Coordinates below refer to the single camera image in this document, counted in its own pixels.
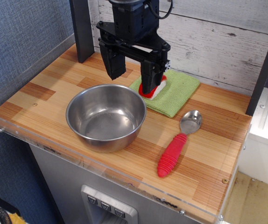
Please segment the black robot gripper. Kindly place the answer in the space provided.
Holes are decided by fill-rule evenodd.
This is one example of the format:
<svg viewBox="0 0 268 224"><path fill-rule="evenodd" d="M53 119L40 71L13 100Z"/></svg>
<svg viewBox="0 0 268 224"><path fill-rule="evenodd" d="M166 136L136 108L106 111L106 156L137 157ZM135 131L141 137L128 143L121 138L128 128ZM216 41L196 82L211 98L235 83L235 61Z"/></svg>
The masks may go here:
<svg viewBox="0 0 268 224"><path fill-rule="evenodd" d="M162 82L170 68L170 45L157 34L157 0L112 0L113 22L99 21L99 47L108 76L115 80L126 72L125 58L141 63L143 94L149 94Z"/></svg>

